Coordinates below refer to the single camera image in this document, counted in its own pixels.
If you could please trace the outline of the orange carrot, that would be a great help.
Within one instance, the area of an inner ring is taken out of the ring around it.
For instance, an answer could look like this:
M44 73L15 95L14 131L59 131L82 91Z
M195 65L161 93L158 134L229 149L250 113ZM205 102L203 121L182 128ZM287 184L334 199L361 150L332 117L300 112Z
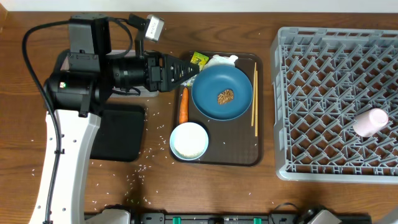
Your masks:
M180 102L180 112L179 112L179 123L183 124L188 121L188 101L189 101L189 93L188 88L185 87L182 93L182 99Z

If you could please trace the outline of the yellow green snack wrapper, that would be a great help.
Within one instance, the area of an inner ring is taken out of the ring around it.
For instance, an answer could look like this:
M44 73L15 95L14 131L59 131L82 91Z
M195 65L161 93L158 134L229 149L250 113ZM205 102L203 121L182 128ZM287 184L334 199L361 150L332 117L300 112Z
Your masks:
M204 66L207 64L207 62L209 61L209 57L206 55L203 55L199 52L194 52L193 56L191 58L191 63L198 65L199 66L199 71L202 71ZM196 79L196 75L194 75L193 77L191 77L190 79L188 79L187 81L183 82L182 85L183 86L192 86L193 82Z

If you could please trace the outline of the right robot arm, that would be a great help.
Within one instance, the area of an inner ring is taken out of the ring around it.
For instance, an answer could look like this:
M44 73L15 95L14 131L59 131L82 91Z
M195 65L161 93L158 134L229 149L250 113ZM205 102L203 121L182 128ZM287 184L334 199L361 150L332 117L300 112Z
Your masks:
M398 208L396 207L389 212L385 217L375 222L375 224L397 224L398 223Z

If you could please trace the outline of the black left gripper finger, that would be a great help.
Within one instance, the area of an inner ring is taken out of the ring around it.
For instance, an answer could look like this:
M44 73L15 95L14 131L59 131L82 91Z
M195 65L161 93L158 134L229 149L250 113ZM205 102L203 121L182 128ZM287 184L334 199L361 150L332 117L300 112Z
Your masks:
M168 75L196 75L200 72L199 66L189 60L181 60L169 54L163 54L162 59Z
M166 71L164 91L172 91L183 82L199 73L198 70Z

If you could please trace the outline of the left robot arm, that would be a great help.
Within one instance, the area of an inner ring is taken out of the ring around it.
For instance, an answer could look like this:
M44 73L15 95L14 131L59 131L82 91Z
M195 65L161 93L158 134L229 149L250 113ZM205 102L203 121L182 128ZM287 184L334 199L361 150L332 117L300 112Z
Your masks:
M157 51L164 20L80 14L65 21L70 46L37 88L47 109L47 145L31 223L83 223L91 149L111 95L168 92L199 72L197 65Z

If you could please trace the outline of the pink cup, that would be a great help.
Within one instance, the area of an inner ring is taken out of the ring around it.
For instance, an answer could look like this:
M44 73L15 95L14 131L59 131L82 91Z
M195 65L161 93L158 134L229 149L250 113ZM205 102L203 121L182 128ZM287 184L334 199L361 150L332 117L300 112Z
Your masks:
M361 137L371 137L380 131L389 121L388 114L379 108L373 108L355 118L353 129Z

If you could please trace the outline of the dark blue plate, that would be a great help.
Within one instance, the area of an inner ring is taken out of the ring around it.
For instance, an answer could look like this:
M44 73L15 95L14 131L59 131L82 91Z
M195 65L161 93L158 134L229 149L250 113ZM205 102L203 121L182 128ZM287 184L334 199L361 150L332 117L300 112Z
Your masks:
M234 99L219 105L217 96L231 89ZM191 96L193 104L203 115L218 121L229 121L243 115L252 103L252 83L240 69L215 65L202 70L196 77Z

